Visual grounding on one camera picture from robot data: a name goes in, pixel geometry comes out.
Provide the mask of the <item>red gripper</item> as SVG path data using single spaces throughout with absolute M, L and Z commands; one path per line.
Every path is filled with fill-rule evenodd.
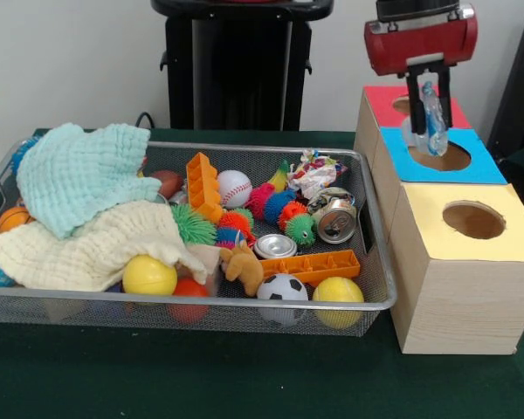
M 424 103 L 420 99 L 420 67 L 440 62 L 438 98 L 445 126 L 452 127 L 450 67 L 472 58 L 479 32 L 475 9 L 461 4 L 454 10 L 425 17 L 381 22 L 369 21 L 364 27 L 364 42 L 372 69 L 379 76 L 404 74 L 410 101 L 413 134 L 424 133 Z

